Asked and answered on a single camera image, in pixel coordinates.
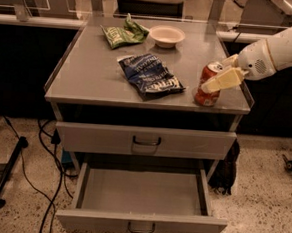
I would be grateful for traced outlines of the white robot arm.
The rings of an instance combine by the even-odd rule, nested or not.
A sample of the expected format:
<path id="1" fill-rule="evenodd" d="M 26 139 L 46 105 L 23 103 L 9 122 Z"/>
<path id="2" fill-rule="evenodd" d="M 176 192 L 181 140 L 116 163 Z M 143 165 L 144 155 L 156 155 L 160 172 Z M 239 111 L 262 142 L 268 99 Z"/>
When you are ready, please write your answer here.
<path id="1" fill-rule="evenodd" d="M 199 85 L 206 94 L 265 79 L 292 67 L 292 27 L 245 46 L 221 62 L 223 69 Z"/>

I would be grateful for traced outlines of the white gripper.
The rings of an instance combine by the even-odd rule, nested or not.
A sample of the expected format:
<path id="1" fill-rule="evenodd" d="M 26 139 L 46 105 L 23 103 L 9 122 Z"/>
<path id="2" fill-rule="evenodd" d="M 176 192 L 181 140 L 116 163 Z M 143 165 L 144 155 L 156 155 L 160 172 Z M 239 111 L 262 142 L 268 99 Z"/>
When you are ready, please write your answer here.
<path id="1" fill-rule="evenodd" d="M 251 81 L 265 79 L 277 71 L 264 39 L 245 46 L 239 54 L 227 57 L 221 64 L 227 68 L 200 85 L 204 93 L 239 86 L 244 77 Z"/>

